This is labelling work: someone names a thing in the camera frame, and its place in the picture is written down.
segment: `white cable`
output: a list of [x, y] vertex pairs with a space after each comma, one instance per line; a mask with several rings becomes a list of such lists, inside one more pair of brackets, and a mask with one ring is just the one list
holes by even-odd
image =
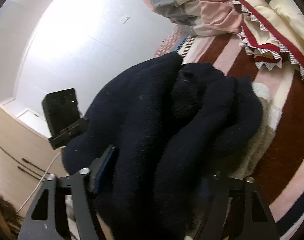
[[40, 184], [42, 183], [43, 179], [45, 178], [47, 172], [49, 171], [50, 167], [52, 166], [52, 164], [55, 162], [55, 160], [57, 159], [57, 157], [61, 154], [61, 151], [59, 151], [56, 156], [54, 157], [54, 159], [51, 161], [50, 165], [47, 167], [44, 175], [42, 176], [42, 178], [40, 179], [39, 183], [37, 184], [36, 188], [32, 191], [32, 193], [28, 196], [28, 198], [24, 201], [23, 205], [18, 209], [18, 211], [16, 211], [16, 213], [20, 212], [22, 210], [22, 208], [26, 205], [26, 203], [30, 200], [30, 198], [33, 196], [33, 194], [37, 191], [37, 189], [39, 188]]

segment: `wooden cabinet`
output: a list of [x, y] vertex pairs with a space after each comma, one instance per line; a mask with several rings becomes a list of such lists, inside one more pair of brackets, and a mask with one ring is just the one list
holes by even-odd
[[[38, 183], [37, 179], [17, 168], [23, 163], [22, 158], [45, 170], [58, 151], [52, 149], [47, 138], [7, 113], [0, 105], [0, 194], [16, 208], [22, 205]], [[31, 166], [29, 168], [42, 174]], [[66, 175], [60, 156], [50, 173], [59, 177]], [[30, 202], [21, 215], [26, 214]]]

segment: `bed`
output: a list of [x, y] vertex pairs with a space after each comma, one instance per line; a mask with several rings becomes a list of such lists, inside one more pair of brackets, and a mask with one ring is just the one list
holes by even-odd
[[281, 240], [295, 239], [304, 226], [304, 80], [288, 63], [260, 71], [234, 34], [189, 36], [176, 27], [156, 51], [177, 51], [183, 63], [210, 62], [227, 76], [250, 76], [267, 85], [272, 104], [282, 109], [276, 135], [253, 177], [270, 205]]

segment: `pink fabric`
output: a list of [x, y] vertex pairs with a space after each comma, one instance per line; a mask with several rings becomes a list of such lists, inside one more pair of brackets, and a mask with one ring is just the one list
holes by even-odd
[[203, 24], [215, 30], [239, 33], [243, 18], [229, 2], [231, 0], [200, 0]]

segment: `white wall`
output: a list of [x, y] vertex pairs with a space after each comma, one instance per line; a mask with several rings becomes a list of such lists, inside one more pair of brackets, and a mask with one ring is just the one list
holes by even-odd
[[27, 45], [52, 0], [7, 0], [0, 9], [0, 101], [14, 96], [14, 83]]
[[[130, 17], [125, 24], [123, 16]], [[112, 78], [152, 58], [173, 28], [142, 0], [54, 0], [26, 54], [15, 98], [42, 114], [47, 93], [75, 88], [84, 113]]]
[[17, 118], [45, 137], [51, 137], [51, 133], [45, 119], [34, 113], [32, 110], [25, 110], [24, 112], [18, 114]]
[[17, 116], [19, 113], [23, 112], [27, 108], [25, 105], [15, 100], [14, 98], [12, 98], [12, 100], [10, 100], [9, 102], [2, 103], [2, 106], [7, 112], [14, 116]]

